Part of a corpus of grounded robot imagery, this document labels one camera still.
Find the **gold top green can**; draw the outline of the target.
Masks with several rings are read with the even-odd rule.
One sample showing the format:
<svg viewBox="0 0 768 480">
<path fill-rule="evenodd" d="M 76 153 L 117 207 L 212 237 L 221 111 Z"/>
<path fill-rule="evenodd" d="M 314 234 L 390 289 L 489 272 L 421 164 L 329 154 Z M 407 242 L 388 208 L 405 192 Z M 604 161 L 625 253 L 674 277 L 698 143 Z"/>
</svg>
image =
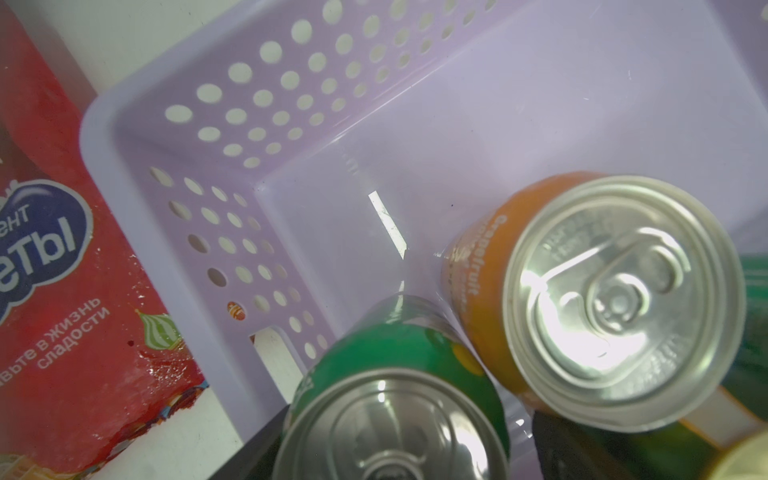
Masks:
<svg viewBox="0 0 768 480">
<path fill-rule="evenodd" d="M 657 430 L 584 431 L 635 479 L 765 479 L 767 380 L 727 378 L 690 417 Z"/>
</svg>

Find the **red candy bag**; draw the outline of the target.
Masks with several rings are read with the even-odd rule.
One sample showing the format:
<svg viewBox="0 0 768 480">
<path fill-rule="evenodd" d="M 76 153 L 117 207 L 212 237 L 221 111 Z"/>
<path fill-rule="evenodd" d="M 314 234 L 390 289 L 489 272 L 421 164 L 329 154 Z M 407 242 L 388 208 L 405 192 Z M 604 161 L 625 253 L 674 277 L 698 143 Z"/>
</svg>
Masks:
<svg viewBox="0 0 768 480">
<path fill-rule="evenodd" d="M 81 158 L 82 115 L 1 10 L 1 475 L 85 479 L 206 381 Z"/>
</svg>

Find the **orange can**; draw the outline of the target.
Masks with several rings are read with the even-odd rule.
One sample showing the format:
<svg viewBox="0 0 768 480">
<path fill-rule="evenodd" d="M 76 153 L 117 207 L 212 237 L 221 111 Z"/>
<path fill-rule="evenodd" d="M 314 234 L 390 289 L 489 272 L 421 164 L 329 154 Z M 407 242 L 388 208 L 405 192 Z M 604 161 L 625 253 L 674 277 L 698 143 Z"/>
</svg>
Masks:
<svg viewBox="0 0 768 480">
<path fill-rule="evenodd" d="M 745 329 L 725 228 L 688 192 L 644 176 L 529 185 L 455 238 L 441 281 L 506 389 L 603 430 L 655 430 L 703 405 Z"/>
</svg>

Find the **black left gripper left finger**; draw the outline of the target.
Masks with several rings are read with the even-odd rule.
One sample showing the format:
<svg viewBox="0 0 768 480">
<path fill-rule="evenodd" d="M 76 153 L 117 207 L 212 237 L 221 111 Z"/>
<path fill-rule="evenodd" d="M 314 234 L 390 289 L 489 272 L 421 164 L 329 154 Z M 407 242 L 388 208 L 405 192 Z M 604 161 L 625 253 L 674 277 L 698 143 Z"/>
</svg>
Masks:
<svg viewBox="0 0 768 480">
<path fill-rule="evenodd" d="M 270 480 L 282 444 L 288 411 L 289 407 L 285 406 L 220 467 L 210 480 Z"/>
</svg>

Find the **lavender plastic basket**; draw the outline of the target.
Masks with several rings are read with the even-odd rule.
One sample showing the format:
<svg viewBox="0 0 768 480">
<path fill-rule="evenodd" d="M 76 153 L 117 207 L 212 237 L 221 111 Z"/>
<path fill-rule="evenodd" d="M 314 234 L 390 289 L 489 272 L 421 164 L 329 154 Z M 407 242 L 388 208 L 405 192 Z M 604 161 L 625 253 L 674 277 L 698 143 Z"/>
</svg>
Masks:
<svg viewBox="0 0 768 480">
<path fill-rule="evenodd" d="M 101 95 L 95 183 L 243 440 L 516 190 L 675 184 L 767 249 L 763 1 L 242 2 Z"/>
</svg>

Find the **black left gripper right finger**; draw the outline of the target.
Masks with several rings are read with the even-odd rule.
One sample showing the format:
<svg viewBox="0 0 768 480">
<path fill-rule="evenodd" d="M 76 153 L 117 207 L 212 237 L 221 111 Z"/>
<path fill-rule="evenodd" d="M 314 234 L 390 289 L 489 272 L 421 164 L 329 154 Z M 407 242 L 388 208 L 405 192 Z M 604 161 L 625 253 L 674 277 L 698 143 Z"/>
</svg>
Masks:
<svg viewBox="0 0 768 480">
<path fill-rule="evenodd" d="M 546 480 L 630 480 L 634 476 L 567 419 L 537 411 L 533 439 Z"/>
</svg>

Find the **green soda can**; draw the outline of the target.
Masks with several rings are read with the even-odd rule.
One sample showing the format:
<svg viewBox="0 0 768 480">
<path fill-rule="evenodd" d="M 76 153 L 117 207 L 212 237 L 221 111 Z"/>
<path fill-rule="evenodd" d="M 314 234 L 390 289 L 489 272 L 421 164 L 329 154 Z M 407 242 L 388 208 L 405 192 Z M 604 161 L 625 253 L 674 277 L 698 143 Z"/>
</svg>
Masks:
<svg viewBox="0 0 768 480">
<path fill-rule="evenodd" d="M 277 479 L 505 479 L 499 394 L 434 303 L 374 305 L 304 376 Z"/>
</svg>

